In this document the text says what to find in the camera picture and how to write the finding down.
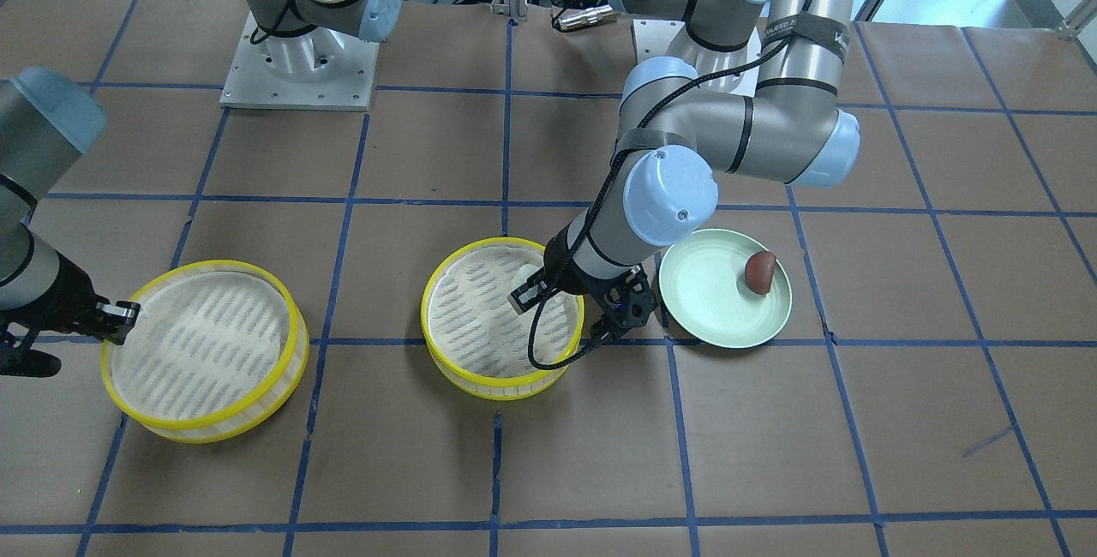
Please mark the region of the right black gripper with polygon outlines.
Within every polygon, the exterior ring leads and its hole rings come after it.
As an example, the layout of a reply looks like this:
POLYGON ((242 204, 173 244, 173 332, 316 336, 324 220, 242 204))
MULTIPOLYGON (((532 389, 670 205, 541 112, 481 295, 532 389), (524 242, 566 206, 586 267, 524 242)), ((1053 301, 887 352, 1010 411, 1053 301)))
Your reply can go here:
POLYGON ((91 278, 60 255, 50 287, 27 306, 3 311, 3 376, 55 376, 63 361, 34 349, 39 332, 93 336, 123 345, 142 312, 137 302, 110 303, 95 294, 91 278))

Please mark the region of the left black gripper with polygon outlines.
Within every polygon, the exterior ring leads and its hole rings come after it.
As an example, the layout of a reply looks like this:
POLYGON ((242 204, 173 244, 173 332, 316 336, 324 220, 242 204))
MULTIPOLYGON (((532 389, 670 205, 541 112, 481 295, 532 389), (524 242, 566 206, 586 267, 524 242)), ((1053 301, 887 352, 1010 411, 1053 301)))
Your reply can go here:
POLYGON ((510 292, 509 302, 517 314, 525 314, 548 299, 551 287, 574 296, 590 296, 601 316, 589 327, 591 342, 611 342, 631 330, 645 326, 657 307, 647 272, 642 265, 627 269, 611 278, 596 278, 584 273, 576 261, 566 261, 568 246, 552 240, 544 253, 543 276, 530 276, 510 292))

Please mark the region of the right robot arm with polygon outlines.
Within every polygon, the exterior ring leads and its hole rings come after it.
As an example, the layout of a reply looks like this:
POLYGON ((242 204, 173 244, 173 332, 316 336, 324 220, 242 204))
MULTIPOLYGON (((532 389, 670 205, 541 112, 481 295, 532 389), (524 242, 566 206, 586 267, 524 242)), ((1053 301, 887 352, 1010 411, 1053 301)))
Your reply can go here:
POLYGON ((31 66, 1 92, 1 314, 4 376, 48 378, 60 359, 36 350, 39 332, 122 344, 137 302, 110 302, 70 259, 32 234, 27 217, 105 130, 106 115, 82 87, 31 66))

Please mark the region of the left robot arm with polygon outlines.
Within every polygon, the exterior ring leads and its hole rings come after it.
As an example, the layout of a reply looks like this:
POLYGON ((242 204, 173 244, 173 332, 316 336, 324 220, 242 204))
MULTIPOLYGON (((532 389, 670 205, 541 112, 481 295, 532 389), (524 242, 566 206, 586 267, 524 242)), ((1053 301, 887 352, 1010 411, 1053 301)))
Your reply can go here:
POLYGON ((714 175, 832 187, 853 167, 858 124, 837 107, 853 0, 610 0, 623 13, 681 23, 698 52, 735 68, 651 57, 627 73, 614 155, 598 196, 546 245, 540 271, 514 281, 510 311, 553 296, 591 296, 596 341, 645 323, 643 261, 716 211, 714 175))

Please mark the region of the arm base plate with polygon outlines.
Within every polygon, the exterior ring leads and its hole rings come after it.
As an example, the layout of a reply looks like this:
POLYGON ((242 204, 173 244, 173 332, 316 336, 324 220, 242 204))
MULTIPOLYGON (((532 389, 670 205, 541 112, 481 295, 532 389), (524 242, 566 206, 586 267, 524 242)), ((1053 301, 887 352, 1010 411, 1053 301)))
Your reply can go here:
POLYGON ((380 45, 318 27, 297 38, 251 43, 257 22, 247 15, 219 102, 252 111, 371 109, 380 45))
POLYGON ((738 68, 761 58, 761 42, 756 31, 748 34, 740 48, 732 52, 717 52, 701 45, 701 42, 691 37, 682 21, 633 19, 632 33, 636 62, 652 57, 678 57, 692 65, 698 73, 706 75, 738 68))

